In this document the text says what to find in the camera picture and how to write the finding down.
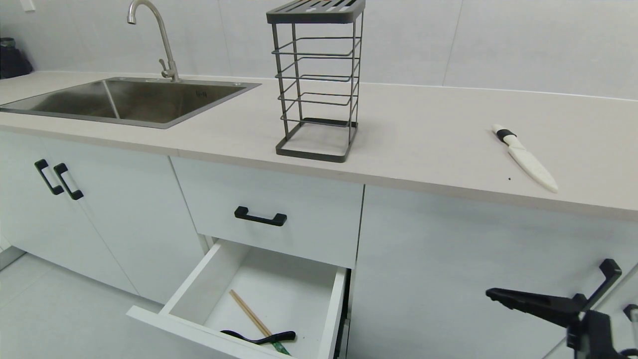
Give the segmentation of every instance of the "gray floor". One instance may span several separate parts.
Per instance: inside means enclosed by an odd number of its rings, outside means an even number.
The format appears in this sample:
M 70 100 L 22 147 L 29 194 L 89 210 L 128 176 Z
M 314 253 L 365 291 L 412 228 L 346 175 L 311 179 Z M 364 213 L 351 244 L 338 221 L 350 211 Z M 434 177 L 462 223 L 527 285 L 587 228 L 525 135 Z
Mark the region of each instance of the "gray floor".
M 26 254 L 0 271 L 0 357 L 180 358 L 126 316 L 132 305 L 161 308 Z

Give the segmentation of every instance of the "chopsticks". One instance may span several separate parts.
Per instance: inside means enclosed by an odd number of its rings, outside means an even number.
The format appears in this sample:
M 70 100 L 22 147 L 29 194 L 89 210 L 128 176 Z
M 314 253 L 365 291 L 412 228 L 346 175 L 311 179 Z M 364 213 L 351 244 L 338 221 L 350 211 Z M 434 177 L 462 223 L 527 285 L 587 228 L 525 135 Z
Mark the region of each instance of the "chopsticks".
M 253 323 L 260 330 L 260 332 L 264 336 L 270 337 L 272 335 L 271 331 L 268 330 L 268 328 L 266 328 L 266 326 L 261 320 L 259 320 L 259 318 L 255 315 L 255 313 L 248 307 L 248 305 L 246 305 L 244 300 L 232 289 L 230 290 L 230 295 L 233 297 L 233 299 L 235 299 L 235 302 L 239 304 L 241 309 L 244 311 L 244 313 L 246 313 L 246 315 L 250 318 L 250 320 L 253 321 Z M 272 346 L 274 346 L 278 352 L 282 354 L 290 355 L 290 353 L 286 350 L 286 348 L 283 347 L 283 345 L 280 342 L 273 342 Z

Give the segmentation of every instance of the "black band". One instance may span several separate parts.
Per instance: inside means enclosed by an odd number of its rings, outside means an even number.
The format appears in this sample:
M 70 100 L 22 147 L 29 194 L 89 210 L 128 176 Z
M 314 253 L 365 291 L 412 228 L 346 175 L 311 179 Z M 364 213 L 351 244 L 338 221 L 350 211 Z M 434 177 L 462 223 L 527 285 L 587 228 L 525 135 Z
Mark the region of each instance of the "black band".
M 498 136 L 498 139 L 503 141 L 503 143 L 505 143 L 505 141 L 503 140 L 505 136 L 509 136 L 509 135 L 514 135 L 514 137 L 518 137 L 514 132 L 510 130 L 503 129 L 503 130 L 496 131 L 496 136 Z

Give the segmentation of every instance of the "stainless steel sink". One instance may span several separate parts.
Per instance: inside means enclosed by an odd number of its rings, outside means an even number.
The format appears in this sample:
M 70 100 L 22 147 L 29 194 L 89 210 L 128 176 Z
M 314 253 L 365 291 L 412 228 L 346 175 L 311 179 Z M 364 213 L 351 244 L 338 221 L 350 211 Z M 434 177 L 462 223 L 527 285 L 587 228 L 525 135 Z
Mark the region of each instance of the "stainless steel sink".
M 0 106 L 0 112 L 169 128 L 260 84 L 114 77 Z

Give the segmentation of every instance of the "countertop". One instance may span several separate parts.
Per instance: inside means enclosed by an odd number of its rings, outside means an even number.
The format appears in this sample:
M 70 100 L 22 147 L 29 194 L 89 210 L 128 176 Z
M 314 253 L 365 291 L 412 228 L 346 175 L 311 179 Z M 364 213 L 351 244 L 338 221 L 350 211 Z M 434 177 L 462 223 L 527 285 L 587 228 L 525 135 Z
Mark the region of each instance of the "countertop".
M 36 72 L 0 81 L 0 103 L 115 76 Z M 638 102 L 590 96 L 361 84 L 359 132 L 343 164 L 275 154 L 274 79 L 167 130 L 0 112 L 0 130 L 515 206 L 638 221 Z M 315 82 L 315 89 L 325 89 Z M 514 133 L 560 191 L 534 182 L 490 128 Z

